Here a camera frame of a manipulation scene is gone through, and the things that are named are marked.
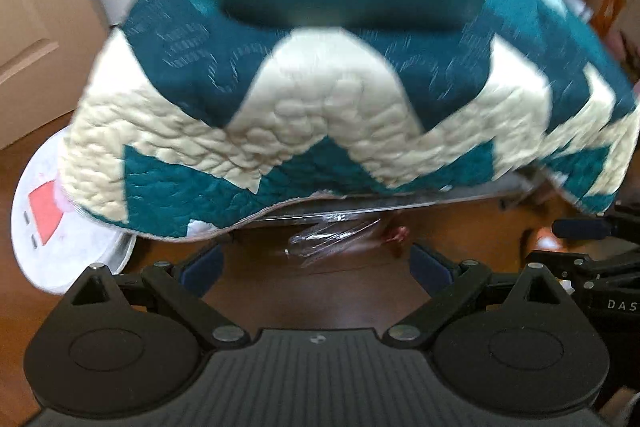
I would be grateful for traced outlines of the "clear plastic wrapper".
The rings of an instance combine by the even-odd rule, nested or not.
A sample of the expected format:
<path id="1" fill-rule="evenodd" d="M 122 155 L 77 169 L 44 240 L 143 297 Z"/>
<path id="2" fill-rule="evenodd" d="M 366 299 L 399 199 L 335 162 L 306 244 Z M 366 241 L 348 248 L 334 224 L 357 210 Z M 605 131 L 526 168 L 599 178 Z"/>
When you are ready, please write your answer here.
<path id="1" fill-rule="evenodd" d="M 386 220 L 381 216 L 322 221 L 288 239 L 286 257 L 302 268 L 335 256 L 365 251 L 378 243 Z"/>

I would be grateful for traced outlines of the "white round stool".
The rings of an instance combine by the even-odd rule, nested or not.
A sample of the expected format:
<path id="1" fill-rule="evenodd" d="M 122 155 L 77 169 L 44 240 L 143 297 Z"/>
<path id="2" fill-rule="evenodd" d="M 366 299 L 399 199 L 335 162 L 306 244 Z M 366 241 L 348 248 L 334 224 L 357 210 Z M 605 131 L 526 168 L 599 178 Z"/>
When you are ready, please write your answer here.
<path id="1" fill-rule="evenodd" d="M 80 213 L 62 190 L 58 164 L 67 130 L 51 135 L 29 159 L 13 196 L 11 242 L 24 277 L 63 295 L 93 263 L 124 271 L 136 238 Z"/>

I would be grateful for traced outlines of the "teal white zigzag quilt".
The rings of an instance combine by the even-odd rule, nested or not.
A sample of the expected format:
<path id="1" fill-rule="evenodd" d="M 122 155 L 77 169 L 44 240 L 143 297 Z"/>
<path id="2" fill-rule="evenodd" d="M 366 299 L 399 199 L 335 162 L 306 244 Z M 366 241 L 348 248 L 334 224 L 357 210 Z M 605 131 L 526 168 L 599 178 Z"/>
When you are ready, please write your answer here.
<path id="1" fill-rule="evenodd" d="M 198 241 L 300 200 L 442 191 L 534 167 L 614 202 L 631 84 L 563 0 L 486 0 L 451 32 L 274 29 L 137 0 L 96 57 L 61 184 L 93 218 Z"/>

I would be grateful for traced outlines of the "beige wooden door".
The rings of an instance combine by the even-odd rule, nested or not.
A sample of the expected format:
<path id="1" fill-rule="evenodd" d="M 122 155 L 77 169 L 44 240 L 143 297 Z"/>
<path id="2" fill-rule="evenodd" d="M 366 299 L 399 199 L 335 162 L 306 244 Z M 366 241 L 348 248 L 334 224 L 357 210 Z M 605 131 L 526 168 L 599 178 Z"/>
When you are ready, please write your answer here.
<path id="1" fill-rule="evenodd" d="M 99 0 L 1 0 L 1 144 L 75 108 L 107 34 Z"/>

